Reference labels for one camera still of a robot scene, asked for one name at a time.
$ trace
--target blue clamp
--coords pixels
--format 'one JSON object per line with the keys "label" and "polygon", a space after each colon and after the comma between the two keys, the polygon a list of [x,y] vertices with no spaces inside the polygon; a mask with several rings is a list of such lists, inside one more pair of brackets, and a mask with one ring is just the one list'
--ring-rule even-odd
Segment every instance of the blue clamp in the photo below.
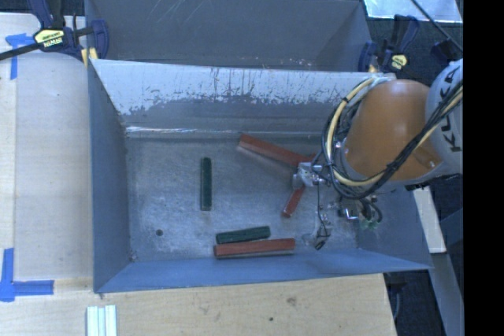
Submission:
{"label": "blue clamp", "polygon": [[358,71],[368,72],[370,68],[381,72],[398,72],[407,70],[407,48],[414,41],[420,30],[420,23],[413,16],[394,16],[392,37],[384,40],[381,49],[373,41],[368,41],[359,57]]}
{"label": "blue clamp", "polygon": [[54,280],[14,282],[14,248],[4,249],[2,278],[0,279],[0,301],[13,302],[16,297],[54,294]]}
{"label": "blue clamp", "polygon": [[32,43],[8,50],[0,54],[0,61],[26,54],[33,50],[58,52],[83,61],[83,47],[79,38],[93,35],[93,47],[99,58],[103,59],[109,50],[109,31],[102,19],[93,20],[89,27],[77,29],[76,16],[73,17],[73,29],[65,26],[63,0],[27,0],[31,13],[37,17],[40,30],[33,35]]}

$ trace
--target wooden table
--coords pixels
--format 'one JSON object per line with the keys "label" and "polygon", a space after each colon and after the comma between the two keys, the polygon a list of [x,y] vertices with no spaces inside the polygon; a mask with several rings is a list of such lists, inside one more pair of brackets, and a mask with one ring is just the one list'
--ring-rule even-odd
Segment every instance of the wooden table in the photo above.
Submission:
{"label": "wooden table", "polygon": [[[0,13],[0,52],[10,49],[4,41],[6,35],[30,34],[37,26],[31,15]],[[36,51],[30,60],[48,55]],[[9,75],[10,60],[0,62],[0,252],[13,247],[20,231],[14,222],[20,213],[15,212],[19,197],[15,175],[17,81]],[[53,235],[51,227],[42,223],[22,231],[33,231],[40,239]],[[54,295],[0,302],[2,336],[84,335],[86,309],[92,305],[116,305],[121,336],[396,335],[381,274],[106,295],[92,291],[88,275],[53,279]]]}

